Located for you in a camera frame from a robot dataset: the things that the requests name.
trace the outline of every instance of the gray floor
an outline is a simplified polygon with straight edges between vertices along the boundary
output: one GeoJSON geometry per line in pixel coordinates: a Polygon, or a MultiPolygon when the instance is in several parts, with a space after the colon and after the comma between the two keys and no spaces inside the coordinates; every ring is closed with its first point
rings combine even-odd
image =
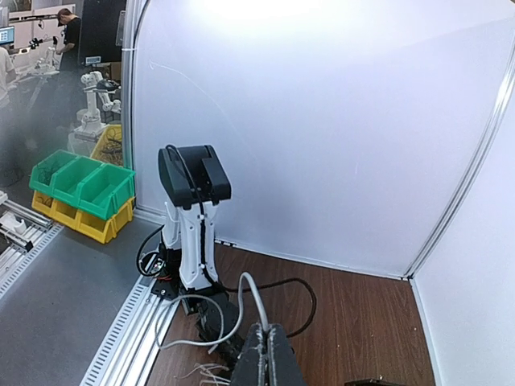
{"type": "Polygon", "coordinates": [[[0,385],[74,386],[132,289],[157,226],[134,220],[104,246],[63,230],[0,301],[0,385]]]}
{"type": "Polygon", "coordinates": [[[9,199],[11,201],[16,202],[23,207],[31,208],[34,191],[29,188],[30,180],[31,176],[28,173],[25,173],[17,183],[0,190],[5,191],[7,195],[9,195],[9,199]]]}

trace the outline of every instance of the computer monitor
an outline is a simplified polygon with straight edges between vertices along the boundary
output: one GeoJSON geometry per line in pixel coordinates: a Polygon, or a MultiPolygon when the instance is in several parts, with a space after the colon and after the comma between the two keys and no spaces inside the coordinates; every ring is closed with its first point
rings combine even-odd
{"type": "Polygon", "coordinates": [[[14,44],[14,27],[0,28],[0,46],[14,44]]]}

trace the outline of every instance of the black shirt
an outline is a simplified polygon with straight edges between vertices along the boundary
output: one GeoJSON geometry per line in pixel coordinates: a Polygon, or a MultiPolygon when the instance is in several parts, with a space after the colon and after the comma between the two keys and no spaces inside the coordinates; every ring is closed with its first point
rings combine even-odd
{"type": "Polygon", "coordinates": [[[80,39],[80,18],[74,18],[66,25],[64,44],[73,43],[75,47],[63,54],[61,60],[61,71],[77,70],[79,67],[79,39],[80,39]]]}

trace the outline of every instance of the white robot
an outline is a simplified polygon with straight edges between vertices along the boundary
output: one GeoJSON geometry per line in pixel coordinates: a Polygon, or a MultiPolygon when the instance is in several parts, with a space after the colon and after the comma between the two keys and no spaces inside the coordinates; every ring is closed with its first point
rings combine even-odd
{"type": "Polygon", "coordinates": [[[97,96],[102,102],[102,110],[105,112],[122,113],[122,103],[119,100],[112,101],[110,94],[115,93],[119,88],[117,84],[104,80],[99,71],[93,71],[80,78],[84,84],[84,92],[88,100],[88,108],[77,113],[80,118],[80,127],[73,130],[68,137],[68,150],[75,154],[90,155],[98,138],[102,135],[107,126],[101,120],[101,112],[97,106],[97,96]]]}
{"type": "Polygon", "coordinates": [[[167,222],[143,241],[137,257],[140,273],[158,279],[152,293],[172,299],[177,295],[192,295],[193,298],[183,298],[182,304],[187,314],[198,313],[199,336],[210,343],[226,336],[212,350],[216,350],[232,370],[231,385],[306,386],[288,337],[302,333],[311,324],[316,311],[313,289],[297,277],[261,287],[250,281],[251,289],[230,289],[219,281],[214,257],[215,218],[221,203],[231,199],[232,188],[214,148],[168,145],[159,150],[159,177],[171,200],[167,204],[167,222]],[[145,243],[159,232],[158,250],[142,257],[145,243]],[[300,329],[287,335],[281,325],[269,325],[257,295],[257,304],[265,315],[262,323],[251,327],[247,340],[235,333],[243,316],[243,292],[252,290],[256,297],[260,288],[293,281],[303,284],[313,301],[310,318],[300,329]],[[238,292],[239,308],[229,301],[231,292],[238,292]],[[265,383],[268,379],[274,382],[265,383]]]}
{"type": "Polygon", "coordinates": [[[109,94],[114,93],[112,89],[99,88],[105,82],[104,77],[99,71],[83,75],[80,81],[86,86],[84,92],[88,99],[88,111],[82,117],[82,126],[76,132],[99,135],[104,131],[105,124],[101,121],[100,110],[97,107],[97,95],[102,101],[102,110],[105,112],[111,111],[120,114],[122,112],[122,103],[119,100],[112,101],[109,98],[109,94]]]}

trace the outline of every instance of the lab equipment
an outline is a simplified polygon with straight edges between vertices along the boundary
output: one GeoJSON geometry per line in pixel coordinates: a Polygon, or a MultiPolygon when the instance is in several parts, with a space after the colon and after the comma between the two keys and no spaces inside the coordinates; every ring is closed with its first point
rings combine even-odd
{"type": "Polygon", "coordinates": [[[112,101],[110,98],[110,95],[114,94],[120,86],[113,81],[105,80],[99,71],[83,75],[80,81],[86,86],[84,92],[88,100],[88,108],[77,113],[81,126],[68,136],[68,150],[89,156],[107,126],[101,120],[97,96],[100,97],[104,112],[122,113],[122,102],[118,99],[112,101]]]}
{"type": "Polygon", "coordinates": [[[0,46],[14,44],[14,27],[0,28],[0,46]]]}
{"type": "Polygon", "coordinates": [[[52,222],[42,215],[26,209],[17,203],[10,201],[7,193],[0,191],[0,234],[10,244],[30,252],[34,245],[27,235],[27,225],[35,225],[42,229],[49,229],[52,222]]]}

